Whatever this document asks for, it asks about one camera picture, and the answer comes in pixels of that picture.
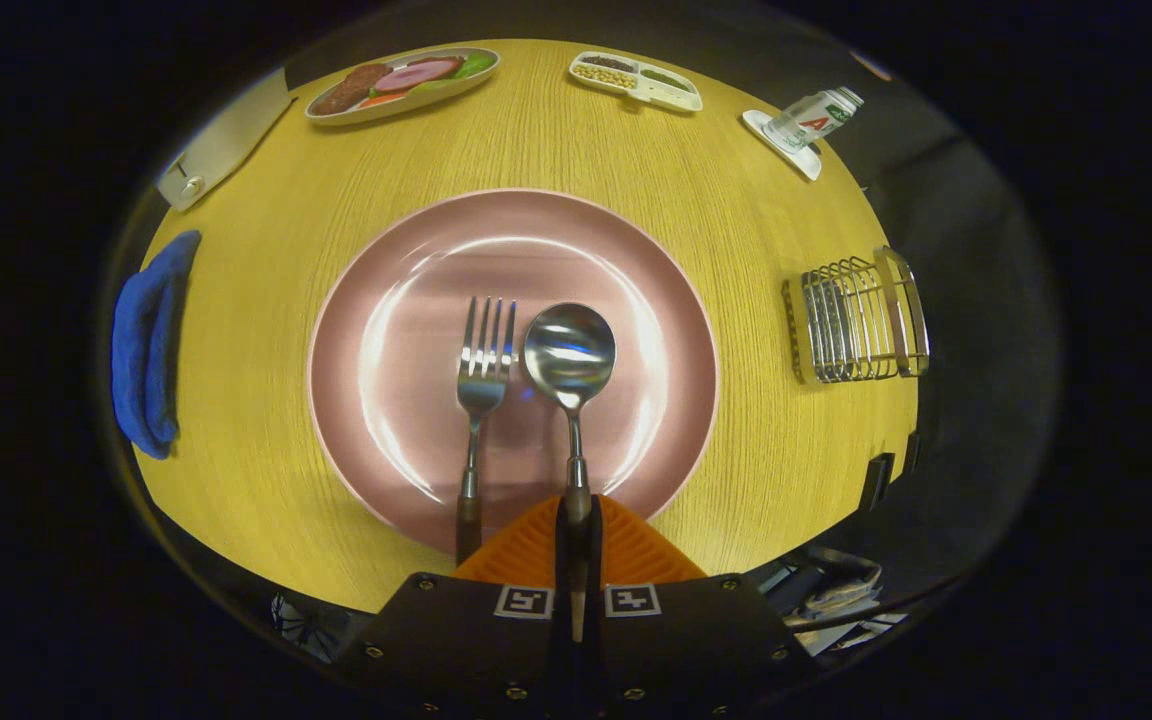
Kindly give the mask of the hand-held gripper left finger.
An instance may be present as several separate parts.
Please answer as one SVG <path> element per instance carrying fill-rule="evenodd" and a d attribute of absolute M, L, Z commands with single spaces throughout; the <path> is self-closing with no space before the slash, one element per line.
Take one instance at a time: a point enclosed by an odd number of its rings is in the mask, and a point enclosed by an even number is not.
<path fill-rule="evenodd" d="M 384 717 L 573 717 L 573 544 L 558 501 L 541 514 L 550 585 L 419 571 L 346 644 L 335 670 Z"/>

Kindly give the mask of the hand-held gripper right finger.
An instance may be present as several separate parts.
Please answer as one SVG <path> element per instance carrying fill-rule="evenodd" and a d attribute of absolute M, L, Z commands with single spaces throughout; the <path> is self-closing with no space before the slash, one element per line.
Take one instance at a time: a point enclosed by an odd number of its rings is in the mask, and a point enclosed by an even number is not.
<path fill-rule="evenodd" d="M 605 497 L 581 532 L 581 711 L 759 715 L 817 662 L 745 574 L 696 569 Z"/>

